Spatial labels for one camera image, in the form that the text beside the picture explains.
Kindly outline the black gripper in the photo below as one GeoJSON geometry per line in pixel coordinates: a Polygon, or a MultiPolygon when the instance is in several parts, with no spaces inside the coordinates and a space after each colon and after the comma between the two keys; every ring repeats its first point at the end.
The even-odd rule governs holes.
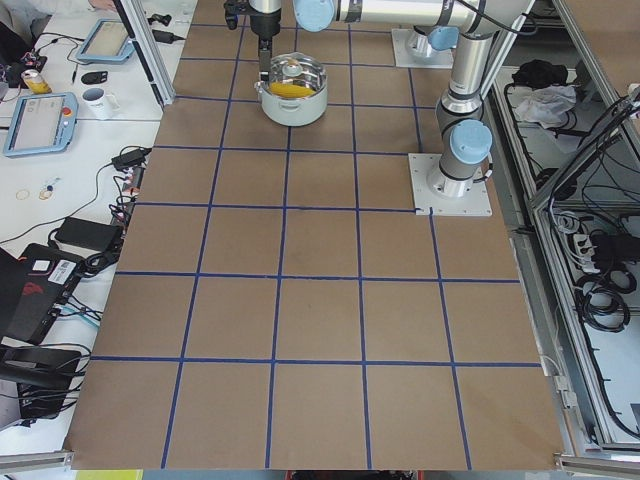
{"type": "Polygon", "coordinates": [[[227,0],[224,2],[225,21],[229,30],[238,27],[239,17],[250,19],[251,31],[258,37],[259,78],[268,82],[271,68],[273,38],[280,33],[280,0],[227,0]]]}

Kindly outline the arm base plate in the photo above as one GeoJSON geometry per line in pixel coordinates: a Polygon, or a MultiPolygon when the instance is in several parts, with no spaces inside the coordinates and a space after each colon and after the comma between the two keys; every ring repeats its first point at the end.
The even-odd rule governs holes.
{"type": "Polygon", "coordinates": [[[475,183],[481,174],[466,180],[452,180],[440,169],[440,154],[408,155],[414,211],[417,215],[446,217],[490,217],[492,208],[487,186],[475,183]]]}
{"type": "Polygon", "coordinates": [[[456,27],[393,29],[391,35],[397,67],[452,68],[459,37],[456,27]]]}

